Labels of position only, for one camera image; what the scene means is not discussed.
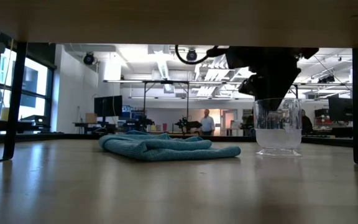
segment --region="clear plastic cup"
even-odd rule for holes
[[[257,152],[267,156],[301,156],[297,147],[302,140],[301,101],[266,99],[254,102]]]

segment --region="man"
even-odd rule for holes
[[[211,136],[215,131],[214,119],[209,116],[209,109],[204,110],[204,118],[201,119],[201,133],[204,136]]]
[[[302,134],[309,134],[313,131],[313,125],[310,119],[306,116],[306,112],[302,110]]]

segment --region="white shirt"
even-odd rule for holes
[[[200,123],[202,124],[201,130],[204,132],[215,130],[214,119],[210,116],[202,118]]]

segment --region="box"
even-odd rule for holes
[[[96,113],[85,113],[85,123],[96,124],[98,122],[98,115]]]

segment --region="blue microfiber towel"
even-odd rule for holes
[[[103,136],[99,139],[99,145],[122,156],[145,161],[217,159],[234,157],[241,153],[237,146],[211,148],[211,141],[198,136],[172,139],[167,133],[155,136],[139,131]]]

